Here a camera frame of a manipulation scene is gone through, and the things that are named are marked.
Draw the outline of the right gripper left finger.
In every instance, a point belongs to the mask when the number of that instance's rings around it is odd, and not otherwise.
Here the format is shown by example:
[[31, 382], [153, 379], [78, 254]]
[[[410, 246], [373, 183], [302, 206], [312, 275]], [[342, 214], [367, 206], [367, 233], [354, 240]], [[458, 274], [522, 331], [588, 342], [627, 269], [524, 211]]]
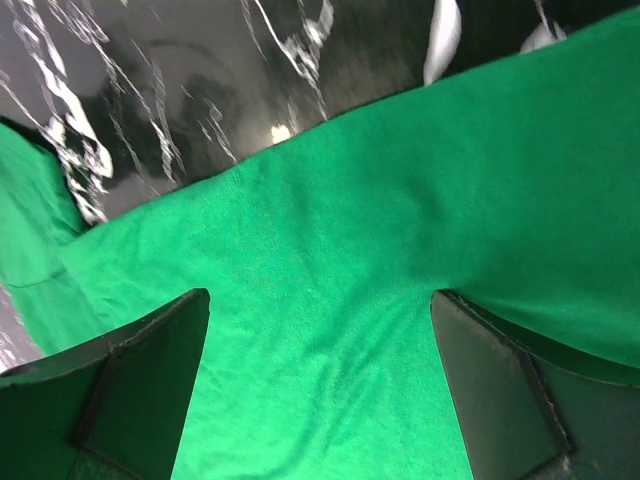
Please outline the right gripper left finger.
[[4, 479], [168, 479], [209, 321], [193, 289], [1, 375]]

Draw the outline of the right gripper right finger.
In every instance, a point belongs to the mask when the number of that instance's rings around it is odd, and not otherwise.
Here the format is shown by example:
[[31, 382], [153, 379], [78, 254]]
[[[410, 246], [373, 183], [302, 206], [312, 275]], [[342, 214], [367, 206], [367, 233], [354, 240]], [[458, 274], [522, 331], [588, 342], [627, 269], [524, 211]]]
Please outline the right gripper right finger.
[[638, 478], [638, 369], [451, 291], [433, 295], [431, 318], [474, 478]]

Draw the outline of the green t shirt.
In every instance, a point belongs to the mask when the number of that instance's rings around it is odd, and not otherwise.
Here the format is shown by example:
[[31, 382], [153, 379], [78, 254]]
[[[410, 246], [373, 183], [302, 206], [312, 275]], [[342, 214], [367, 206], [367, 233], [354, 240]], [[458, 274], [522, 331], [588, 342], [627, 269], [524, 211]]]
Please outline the green t shirt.
[[465, 479], [427, 302], [639, 362], [639, 12], [340, 116], [90, 232], [1, 131], [1, 275], [56, 349], [206, 288], [178, 479]]

